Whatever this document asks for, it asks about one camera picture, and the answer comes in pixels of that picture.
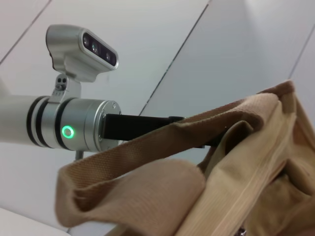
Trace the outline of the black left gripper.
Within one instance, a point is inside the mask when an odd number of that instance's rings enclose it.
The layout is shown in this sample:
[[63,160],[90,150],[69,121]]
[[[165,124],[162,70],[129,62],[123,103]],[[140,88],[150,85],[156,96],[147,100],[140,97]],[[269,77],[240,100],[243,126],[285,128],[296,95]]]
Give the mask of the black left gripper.
[[103,138],[117,141],[131,141],[184,119],[184,117],[158,118],[107,114],[103,122]]

